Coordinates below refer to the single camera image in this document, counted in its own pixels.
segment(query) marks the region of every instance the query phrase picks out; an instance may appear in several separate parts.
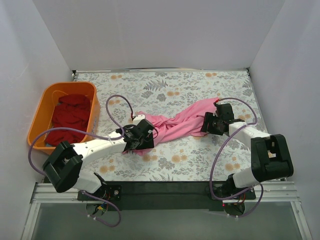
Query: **folded pink fabric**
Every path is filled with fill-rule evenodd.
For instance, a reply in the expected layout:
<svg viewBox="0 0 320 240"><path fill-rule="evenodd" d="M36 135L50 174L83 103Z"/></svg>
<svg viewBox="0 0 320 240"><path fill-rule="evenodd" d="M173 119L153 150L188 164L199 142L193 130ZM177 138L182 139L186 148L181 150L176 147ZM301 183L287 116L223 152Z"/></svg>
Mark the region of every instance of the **folded pink fabric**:
<svg viewBox="0 0 320 240"><path fill-rule="evenodd" d="M156 137L154 146L158 143L165 143L186 136L201 137L206 135L204 132L200 132L204 123L206 112L214 113L216 107L214 102L219 98L203 99L195 102L187 109L178 113L174 118L167 118L165 116L153 116L140 111L138 114L144 114L146 119L151 122L158 130L159 134L153 130L153 136ZM151 149L134 150L134 152L140 156L150 152Z"/></svg>

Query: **gray wall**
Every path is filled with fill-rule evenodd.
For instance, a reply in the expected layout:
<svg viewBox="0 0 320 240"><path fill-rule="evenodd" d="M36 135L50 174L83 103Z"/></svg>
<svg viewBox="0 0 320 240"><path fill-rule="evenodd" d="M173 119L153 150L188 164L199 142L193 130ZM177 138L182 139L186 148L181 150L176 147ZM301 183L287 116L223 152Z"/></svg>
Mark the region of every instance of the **gray wall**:
<svg viewBox="0 0 320 240"><path fill-rule="evenodd" d="M72 70L243 69L284 0L33 0Z"/></svg>
<svg viewBox="0 0 320 240"><path fill-rule="evenodd" d="M320 0L286 0L251 66L270 133L286 136L313 239L320 239Z"/></svg>
<svg viewBox="0 0 320 240"><path fill-rule="evenodd" d="M27 133L44 89L71 72L31 0L0 0L0 239L20 239L38 175Z"/></svg>

